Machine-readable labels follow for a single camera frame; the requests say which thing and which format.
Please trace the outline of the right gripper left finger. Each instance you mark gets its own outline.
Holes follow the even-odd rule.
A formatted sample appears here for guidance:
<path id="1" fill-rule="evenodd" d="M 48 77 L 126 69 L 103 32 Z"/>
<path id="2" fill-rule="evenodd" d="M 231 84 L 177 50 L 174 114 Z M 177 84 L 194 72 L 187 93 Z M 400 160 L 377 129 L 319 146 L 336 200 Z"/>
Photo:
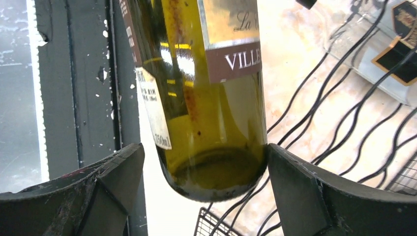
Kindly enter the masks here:
<path id="1" fill-rule="evenodd" d="M 142 144 L 17 193 L 0 195 L 3 236 L 120 236 L 134 208 Z"/>

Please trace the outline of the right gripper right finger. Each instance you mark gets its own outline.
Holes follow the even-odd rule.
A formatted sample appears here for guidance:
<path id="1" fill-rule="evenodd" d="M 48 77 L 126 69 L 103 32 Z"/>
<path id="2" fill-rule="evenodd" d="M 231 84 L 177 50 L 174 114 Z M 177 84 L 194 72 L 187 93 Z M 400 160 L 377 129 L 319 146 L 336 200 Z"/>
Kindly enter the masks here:
<path id="1" fill-rule="evenodd" d="M 268 145 L 268 170 L 286 236 L 414 236 L 417 199 L 340 177 Z"/>

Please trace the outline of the square clear liquor bottle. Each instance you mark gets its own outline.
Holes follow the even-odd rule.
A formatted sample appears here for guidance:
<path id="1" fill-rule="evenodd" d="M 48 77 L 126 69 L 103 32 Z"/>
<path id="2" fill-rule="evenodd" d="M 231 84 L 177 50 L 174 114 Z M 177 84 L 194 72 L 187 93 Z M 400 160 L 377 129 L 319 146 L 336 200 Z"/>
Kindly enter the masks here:
<path id="1" fill-rule="evenodd" d="M 382 0 L 356 0 L 351 14 L 325 41 L 325 49 L 340 59 L 374 23 L 377 26 L 345 64 L 370 83 L 376 83 L 417 44 L 417 2 L 390 0 L 379 19 Z"/>

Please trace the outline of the green wine bottle front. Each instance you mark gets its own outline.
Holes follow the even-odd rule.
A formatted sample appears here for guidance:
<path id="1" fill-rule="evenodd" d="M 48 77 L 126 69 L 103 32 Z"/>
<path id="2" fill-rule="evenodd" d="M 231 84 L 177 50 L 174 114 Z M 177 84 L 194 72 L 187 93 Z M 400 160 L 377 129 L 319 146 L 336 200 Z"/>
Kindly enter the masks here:
<path id="1" fill-rule="evenodd" d="M 119 6 L 168 184 L 199 202 L 253 189 L 267 166 L 257 2 Z"/>

